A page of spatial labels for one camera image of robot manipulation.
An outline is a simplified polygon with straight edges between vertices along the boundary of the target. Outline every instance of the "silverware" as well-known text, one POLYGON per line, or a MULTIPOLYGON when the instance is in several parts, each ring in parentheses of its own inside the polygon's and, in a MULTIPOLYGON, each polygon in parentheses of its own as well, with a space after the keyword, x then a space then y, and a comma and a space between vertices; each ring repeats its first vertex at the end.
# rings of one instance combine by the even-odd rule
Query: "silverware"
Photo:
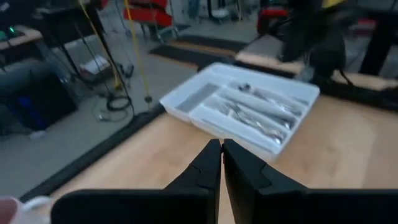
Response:
POLYGON ((269 119, 275 121, 276 123, 282 125, 283 127, 287 128, 289 130, 291 130, 293 128, 294 124, 295 124, 294 118, 286 118, 287 117, 286 115, 285 115, 285 117, 283 117, 280 114, 271 113, 271 112, 265 112, 265 111, 259 111, 259 110, 256 110, 256 109, 252 108, 251 106, 249 106, 249 105, 247 105, 245 103, 242 103, 240 101, 231 99, 228 96, 223 96, 223 97, 227 98, 229 101, 232 101, 233 103, 235 103, 237 105, 244 105, 244 106, 250 108, 251 110, 256 111, 256 112, 268 117, 269 119))
POLYGON ((302 115, 301 109, 296 107, 295 105, 288 105, 286 103, 279 102, 277 99, 275 99, 271 96, 266 96, 264 93, 261 93, 260 91, 253 89, 250 84, 247 84, 247 83, 242 84, 242 85, 238 86, 238 89, 244 93, 249 93, 258 98, 261 98, 261 99, 267 101, 268 103, 274 105, 275 107, 279 108, 282 111, 292 113, 296 116, 302 115))
POLYGON ((229 106, 234 111, 233 118, 237 119, 238 121, 240 121, 246 125, 249 125, 255 129, 259 130, 265 136, 270 137, 276 144, 282 144, 282 141, 285 139, 285 136, 280 131, 278 131, 276 129, 265 127, 256 118, 254 118, 250 114, 244 112, 236 104, 228 103, 227 106, 229 106))
POLYGON ((206 105, 226 116, 228 116, 230 112, 233 112, 231 115, 232 118, 259 130, 263 135, 271 138, 276 144, 282 144, 282 141, 285 139, 285 136, 280 131, 265 127, 261 122, 257 121, 256 118, 244 112, 236 103, 217 103, 215 101, 210 101, 206 105))

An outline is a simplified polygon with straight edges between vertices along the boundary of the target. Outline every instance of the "cutlery tray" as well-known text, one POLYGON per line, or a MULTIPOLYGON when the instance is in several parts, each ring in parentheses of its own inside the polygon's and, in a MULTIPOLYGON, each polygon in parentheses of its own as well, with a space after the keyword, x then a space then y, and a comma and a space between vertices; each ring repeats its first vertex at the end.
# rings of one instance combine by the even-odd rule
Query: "cutlery tray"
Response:
POLYGON ((165 95, 166 111, 272 161, 319 95, 315 85, 214 63, 165 95))

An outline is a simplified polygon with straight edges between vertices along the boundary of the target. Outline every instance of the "red chair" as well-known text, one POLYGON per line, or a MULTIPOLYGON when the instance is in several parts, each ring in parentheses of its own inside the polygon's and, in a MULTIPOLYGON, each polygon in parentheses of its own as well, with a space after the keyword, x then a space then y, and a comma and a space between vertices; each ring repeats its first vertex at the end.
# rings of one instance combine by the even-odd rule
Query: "red chair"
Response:
POLYGON ((166 13, 167 0, 130 0, 130 8, 124 9, 124 18, 131 19, 141 24, 157 24, 161 27, 172 25, 172 16, 166 13))

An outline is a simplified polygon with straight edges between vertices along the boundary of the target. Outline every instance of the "white plastic tray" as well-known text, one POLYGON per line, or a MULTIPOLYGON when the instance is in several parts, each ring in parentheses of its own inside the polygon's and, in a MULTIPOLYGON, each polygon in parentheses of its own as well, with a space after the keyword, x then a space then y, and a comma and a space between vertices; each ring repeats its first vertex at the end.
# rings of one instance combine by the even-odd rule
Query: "white plastic tray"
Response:
POLYGON ((218 138, 231 138, 258 157, 274 160, 290 141, 319 95, 315 85, 277 77, 245 68, 214 63, 191 77, 164 96, 160 103, 171 115, 192 123, 218 138), (249 84, 256 93, 245 92, 240 86, 249 84), (276 106, 278 103, 294 106, 291 113, 276 106), (284 139, 278 144, 258 128, 237 119, 236 111, 222 113, 214 105, 238 105, 240 110, 259 121, 262 126, 278 130, 284 139), (272 115, 293 122, 290 129, 272 119, 272 115))

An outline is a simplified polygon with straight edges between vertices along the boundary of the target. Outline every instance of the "table edge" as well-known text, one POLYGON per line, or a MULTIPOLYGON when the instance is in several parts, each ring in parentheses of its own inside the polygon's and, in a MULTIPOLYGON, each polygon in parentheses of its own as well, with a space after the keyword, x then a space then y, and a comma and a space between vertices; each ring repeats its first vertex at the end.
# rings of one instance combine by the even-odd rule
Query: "table edge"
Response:
POLYGON ((97 160, 101 159, 107 153, 111 152, 123 141, 140 131, 147 124, 151 123, 158 116, 165 112, 164 107, 158 103, 150 111, 136 115, 136 118, 125 127, 110 135, 107 139, 100 142, 94 148, 85 152, 78 159, 66 165, 61 170, 54 173, 51 177, 43 181, 41 184, 22 195, 19 199, 26 202, 39 195, 50 195, 61 186, 72 180, 80 172, 84 171, 97 160))

